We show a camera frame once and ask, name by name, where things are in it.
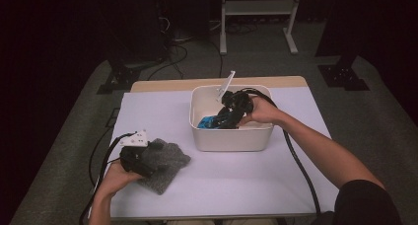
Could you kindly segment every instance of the gray carpet floor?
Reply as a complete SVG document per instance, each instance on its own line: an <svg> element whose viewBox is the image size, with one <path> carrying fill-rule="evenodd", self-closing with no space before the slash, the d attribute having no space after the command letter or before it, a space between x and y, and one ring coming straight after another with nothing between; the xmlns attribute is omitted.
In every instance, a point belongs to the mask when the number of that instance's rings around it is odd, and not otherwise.
<svg viewBox="0 0 418 225"><path fill-rule="evenodd" d="M370 91L349 92L328 88L319 64L333 64L338 57L314 57L324 23L297 23L293 37L299 53L292 55L282 34L285 24L260 25L244 36L227 36L228 54L223 56L222 77L236 70L236 77L291 76L306 78L333 139L357 155L385 184L405 225L418 221L418 128L384 85L379 72L365 59L353 64ZM219 36L212 36L218 45ZM182 44L186 58L177 67L184 79L217 78L221 58L215 45L205 40ZM172 59L184 50L172 48ZM146 80L159 66L144 70ZM90 198L89 157L114 108L120 107L125 91L97 95L110 73L105 61L97 67L69 113L12 224L77 224ZM179 79L172 66L152 80ZM109 145L108 132L98 147L93 172ZM286 218L288 224L310 224L311 216ZM114 224L144 224L115 221Z"/></svg>

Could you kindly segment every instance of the black cloth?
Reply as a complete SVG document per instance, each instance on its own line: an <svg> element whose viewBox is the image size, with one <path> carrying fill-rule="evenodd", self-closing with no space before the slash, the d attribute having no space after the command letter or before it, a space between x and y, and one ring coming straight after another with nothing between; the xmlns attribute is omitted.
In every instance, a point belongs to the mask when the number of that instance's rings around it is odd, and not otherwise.
<svg viewBox="0 0 418 225"><path fill-rule="evenodd" d="M341 187L335 201L333 225L402 224L386 190L368 181L356 180Z"/></svg>

